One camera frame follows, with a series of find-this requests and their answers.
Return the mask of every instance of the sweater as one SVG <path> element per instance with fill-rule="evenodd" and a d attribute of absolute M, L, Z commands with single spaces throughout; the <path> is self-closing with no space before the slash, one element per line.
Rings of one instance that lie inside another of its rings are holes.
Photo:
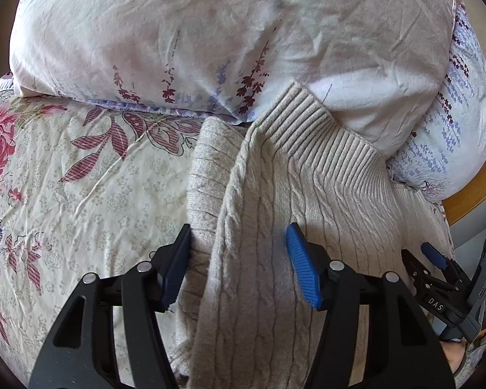
<path fill-rule="evenodd" d="M 296 281 L 285 246 L 290 223 L 331 259 L 378 277 L 395 271 L 405 283 L 402 248 L 434 272 L 423 242 L 453 257 L 437 205 L 390 180 L 382 155 L 296 82 L 245 136 L 205 121 L 188 215 L 193 251 L 170 359 L 192 388 L 303 386 L 325 312 L 311 308 Z M 363 375 L 366 350 L 362 306 L 350 383 Z"/>

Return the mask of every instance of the mattress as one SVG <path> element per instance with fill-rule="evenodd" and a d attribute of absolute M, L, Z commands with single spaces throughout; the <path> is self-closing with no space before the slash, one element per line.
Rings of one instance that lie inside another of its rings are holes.
<path fill-rule="evenodd" d="M 87 272 L 125 273 L 186 222 L 198 119 L 0 93 L 0 355 L 24 383 Z M 158 314 L 174 346 L 172 310 Z M 115 311 L 121 380 L 133 384 Z"/>

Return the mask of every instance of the metal screw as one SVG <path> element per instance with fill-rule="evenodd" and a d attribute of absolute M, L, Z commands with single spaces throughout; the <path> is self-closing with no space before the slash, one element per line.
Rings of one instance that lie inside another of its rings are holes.
<path fill-rule="evenodd" d="M 84 284 L 91 284 L 94 282 L 96 279 L 96 276 L 93 272 L 88 272 L 86 275 L 83 277 L 83 283 Z"/>
<path fill-rule="evenodd" d="M 399 276 L 395 272 L 387 272 L 385 274 L 385 279 L 394 284 L 399 281 Z"/>
<path fill-rule="evenodd" d="M 144 262 L 140 262 L 138 265 L 137 265 L 137 270 L 139 272 L 147 272 L 148 270 L 151 269 L 151 263 L 148 262 L 148 261 L 144 261 Z"/>
<path fill-rule="evenodd" d="M 332 271 L 341 271 L 344 268 L 344 264 L 340 260 L 332 260 L 330 268 Z"/>

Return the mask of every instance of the knitted fabric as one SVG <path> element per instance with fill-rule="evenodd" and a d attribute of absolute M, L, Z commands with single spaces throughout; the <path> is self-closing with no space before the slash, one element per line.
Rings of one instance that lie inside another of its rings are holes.
<path fill-rule="evenodd" d="M 452 257 L 437 206 L 393 183 L 379 152 L 296 82 L 244 138 L 205 121 L 188 201 L 193 267 L 180 295 L 184 349 L 175 370 L 189 374 L 192 388 L 302 387 L 325 313 L 304 301 L 296 282 L 285 248 L 290 223 L 355 271 L 393 270 L 406 283 L 402 248 L 429 268 L 423 242 Z M 351 382 L 363 372 L 366 313 Z"/>

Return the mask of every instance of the pillow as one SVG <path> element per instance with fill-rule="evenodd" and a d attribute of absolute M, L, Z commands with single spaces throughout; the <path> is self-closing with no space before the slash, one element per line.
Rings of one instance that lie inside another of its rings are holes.
<path fill-rule="evenodd" d="M 21 0 L 15 93 L 256 119 L 294 78 L 392 155 L 448 63 L 449 0 Z"/>
<path fill-rule="evenodd" d="M 392 177 L 420 188 L 431 202 L 452 196 L 486 161 L 486 60 L 463 0 L 445 80 L 425 116 L 387 160 Z"/>

